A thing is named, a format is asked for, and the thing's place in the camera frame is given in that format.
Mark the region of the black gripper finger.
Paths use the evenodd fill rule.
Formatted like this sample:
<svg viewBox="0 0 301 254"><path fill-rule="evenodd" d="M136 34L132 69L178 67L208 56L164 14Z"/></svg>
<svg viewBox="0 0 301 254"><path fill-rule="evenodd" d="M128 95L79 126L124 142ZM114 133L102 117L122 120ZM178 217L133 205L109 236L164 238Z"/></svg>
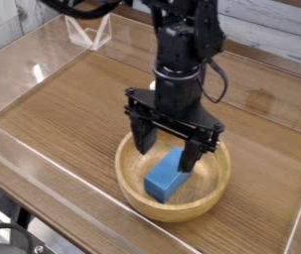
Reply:
<svg viewBox="0 0 301 254"><path fill-rule="evenodd" d="M157 141L157 128L152 121L133 118L132 132L137 150L145 155Z"/></svg>
<svg viewBox="0 0 301 254"><path fill-rule="evenodd" d="M209 146L201 140L189 139L185 143L178 170L184 173L189 173L193 170L197 161L209 150Z"/></svg>

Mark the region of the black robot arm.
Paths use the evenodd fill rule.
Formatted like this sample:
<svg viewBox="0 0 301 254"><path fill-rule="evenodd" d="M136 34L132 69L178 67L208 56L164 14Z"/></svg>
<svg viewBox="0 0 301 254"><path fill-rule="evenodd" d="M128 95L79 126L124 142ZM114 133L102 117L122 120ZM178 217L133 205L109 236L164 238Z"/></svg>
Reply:
<svg viewBox="0 0 301 254"><path fill-rule="evenodd" d="M225 130L221 120L203 105L207 69L225 71L215 61L224 50L225 32L219 19L219 0L141 0L152 12L157 37L153 65L156 88L130 87L125 113L134 144L145 154L164 130L185 140L178 170L191 172L207 152L217 149Z"/></svg>

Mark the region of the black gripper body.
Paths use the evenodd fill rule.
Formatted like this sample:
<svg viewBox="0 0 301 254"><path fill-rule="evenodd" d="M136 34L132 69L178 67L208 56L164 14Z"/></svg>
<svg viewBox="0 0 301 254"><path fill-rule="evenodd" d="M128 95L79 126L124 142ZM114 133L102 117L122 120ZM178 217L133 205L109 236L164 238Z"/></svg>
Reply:
<svg viewBox="0 0 301 254"><path fill-rule="evenodd" d="M201 140L209 146L209 152L217 149L220 135L225 130L221 120L204 107L203 96L212 103L220 103L227 92L213 99L204 88L207 66L227 79L227 74L217 63L207 63L191 75L178 73L157 75L156 90L129 87L125 91L128 105L125 113L132 119L153 122L154 127L184 139Z"/></svg>

